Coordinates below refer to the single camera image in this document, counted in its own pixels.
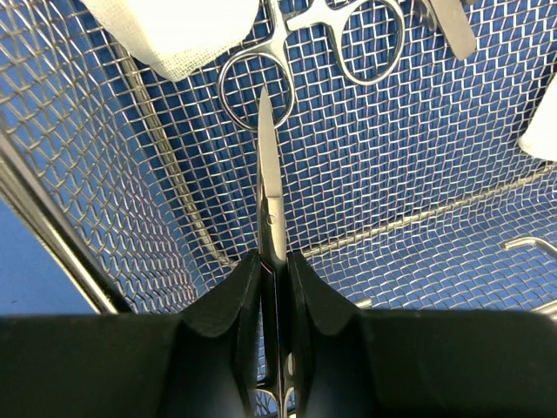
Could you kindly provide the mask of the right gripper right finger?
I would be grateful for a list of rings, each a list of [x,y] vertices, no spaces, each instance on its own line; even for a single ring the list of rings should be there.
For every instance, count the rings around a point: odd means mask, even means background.
[[[362,309],[288,257],[300,417],[553,417],[556,325],[492,310]]]

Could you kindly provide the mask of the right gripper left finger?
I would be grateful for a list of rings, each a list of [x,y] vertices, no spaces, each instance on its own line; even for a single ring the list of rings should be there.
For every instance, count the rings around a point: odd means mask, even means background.
[[[261,263],[172,314],[1,320],[4,417],[251,417]]]

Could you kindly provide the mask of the straight steel scissors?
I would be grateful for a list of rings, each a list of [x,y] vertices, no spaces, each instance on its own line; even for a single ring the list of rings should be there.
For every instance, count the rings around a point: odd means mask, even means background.
[[[287,247],[285,205],[277,133],[272,103],[266,88],[258,100],[257,124],[257,228],[262,264],[261,308],[266,375],[258,385],[276,402],[277,416],[287,417],[293,391],[287,321]]]

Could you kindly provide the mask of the steel mesh instrument tray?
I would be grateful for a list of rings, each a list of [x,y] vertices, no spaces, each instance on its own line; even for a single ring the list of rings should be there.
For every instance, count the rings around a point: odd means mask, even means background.
[[[218,99],[222,64],[174,83],[81,1],[1,4],[1,194],[96,314],[177,314],[258,253],[257,128]],[[463,61],[397,1],[397,69],[362,88],[311,53],[275,125],[288,257],[362,309],[542,314],[556,325],[556,164],[518,146],[556,75],[553,1],[475,1]],[[255,408],[278,417],[258,304]]]

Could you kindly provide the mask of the blue surgical drape cloth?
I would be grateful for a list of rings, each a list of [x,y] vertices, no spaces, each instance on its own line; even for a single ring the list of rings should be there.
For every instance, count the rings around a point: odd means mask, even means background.
[[[1,203],[1,315],[92,314],[35,235]]]

